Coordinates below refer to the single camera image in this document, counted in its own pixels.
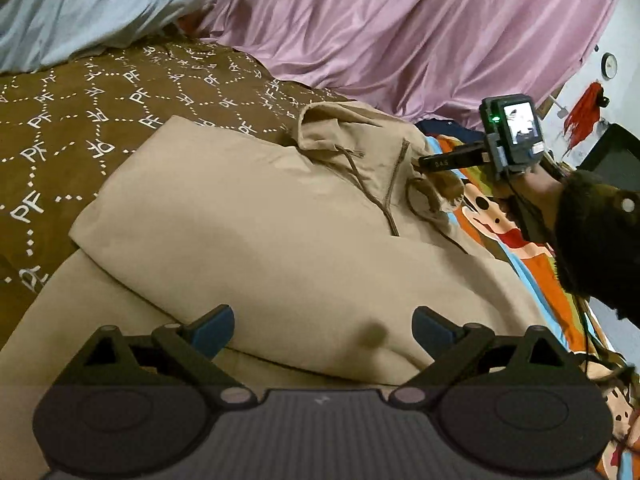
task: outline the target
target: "black monitor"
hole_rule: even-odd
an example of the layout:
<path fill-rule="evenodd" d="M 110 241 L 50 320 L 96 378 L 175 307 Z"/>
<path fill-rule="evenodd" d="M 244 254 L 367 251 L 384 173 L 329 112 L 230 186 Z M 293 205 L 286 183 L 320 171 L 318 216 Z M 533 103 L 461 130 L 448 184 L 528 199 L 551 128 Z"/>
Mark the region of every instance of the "black monitor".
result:
<path fill-rule="evenodd" d="M 612 124 L 579 169 L 593 171 L 610 186 L 640 192 L 640 139 Z"/>

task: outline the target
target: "gray ribbed surface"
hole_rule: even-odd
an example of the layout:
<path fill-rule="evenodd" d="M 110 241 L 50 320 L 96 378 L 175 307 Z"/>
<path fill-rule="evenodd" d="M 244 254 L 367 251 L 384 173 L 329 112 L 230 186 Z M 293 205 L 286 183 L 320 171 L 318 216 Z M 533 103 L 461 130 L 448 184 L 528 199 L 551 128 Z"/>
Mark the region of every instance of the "gray ribbed surface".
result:
<path fill-rule="evenodd" d="M 223 415 L 183 462 L 146 480 L 506 480 L 452 452 L 429 419 L 374 391 L 274 391 Z M 55 473 L 50 480 L 71 480 Z M 582 472 L 564 480 L 600 480 Z"/>

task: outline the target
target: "pink fabric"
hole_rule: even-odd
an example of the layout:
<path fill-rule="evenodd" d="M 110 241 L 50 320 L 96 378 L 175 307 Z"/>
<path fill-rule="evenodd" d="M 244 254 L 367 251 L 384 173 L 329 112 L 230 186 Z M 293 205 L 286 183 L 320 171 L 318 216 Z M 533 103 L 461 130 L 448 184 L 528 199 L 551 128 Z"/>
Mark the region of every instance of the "pink fabric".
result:
<path fill-rule="evenodd" d="M 479 124 L 484 97 L 541 102 L 581 66 L 616 0 L 218 0 L 199 34 L 279 79 L 416 122 Z"/>

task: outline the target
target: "black disc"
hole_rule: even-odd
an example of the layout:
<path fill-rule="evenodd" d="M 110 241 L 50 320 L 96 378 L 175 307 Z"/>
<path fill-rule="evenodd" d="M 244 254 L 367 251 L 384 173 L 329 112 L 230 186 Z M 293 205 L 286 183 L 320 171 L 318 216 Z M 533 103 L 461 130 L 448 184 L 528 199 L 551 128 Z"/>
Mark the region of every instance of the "black disc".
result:
<path fill-rule="evenodd" d="M 612 419 L 597 387 L 507 386 L 491 375 L 452 388 L 440 405 L 442 427 L 463 452 L 495 470 L 528 476 L 598 461 Z"/>
<path fill-rule="evenodd" d="M 33 433 L 46 458 L 75 476 L 137 476 L 180 460 L 206 423 L 190 386 L 54 386 Z"/>

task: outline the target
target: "floor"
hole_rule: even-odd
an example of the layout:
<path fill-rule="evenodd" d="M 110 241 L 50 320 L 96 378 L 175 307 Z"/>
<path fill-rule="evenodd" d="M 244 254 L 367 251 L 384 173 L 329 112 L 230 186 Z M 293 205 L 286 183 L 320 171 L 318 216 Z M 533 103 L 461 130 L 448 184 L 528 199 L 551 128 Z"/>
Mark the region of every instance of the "floor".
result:
<path fill-rule="evenodd" d="M 628 319 L 619 320 L 616 313 L 598 300 L 589 302 L 600 326 L 616 352 L 626 362 L 640 366 L 640 329 Z"/>

